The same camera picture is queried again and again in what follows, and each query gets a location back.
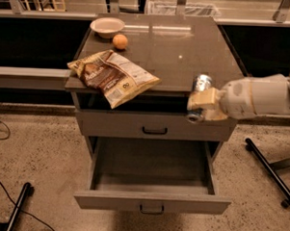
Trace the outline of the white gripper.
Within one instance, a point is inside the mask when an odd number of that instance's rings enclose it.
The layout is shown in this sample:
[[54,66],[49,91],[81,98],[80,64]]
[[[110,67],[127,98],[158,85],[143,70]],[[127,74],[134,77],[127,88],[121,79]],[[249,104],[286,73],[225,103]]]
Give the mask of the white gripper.
[[188,98],[187,109],[196,110],[201,108],[204,112],[205,121],[226,120],[228,117],[235,119],[249,119],[256,117],[252,103],[252,83],[250,78],[230,81],[221,89],[195,90]]

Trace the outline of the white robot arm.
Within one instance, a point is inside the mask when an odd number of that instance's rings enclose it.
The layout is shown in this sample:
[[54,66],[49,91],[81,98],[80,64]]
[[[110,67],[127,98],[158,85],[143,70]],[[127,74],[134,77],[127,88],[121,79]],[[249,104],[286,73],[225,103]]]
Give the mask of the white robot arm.
[[192,123],[263,115],[290,116],[290,74],[245,77],[220,89],[212,86],[209,76],[200,74],[194,79],[187,111],[186,117]]

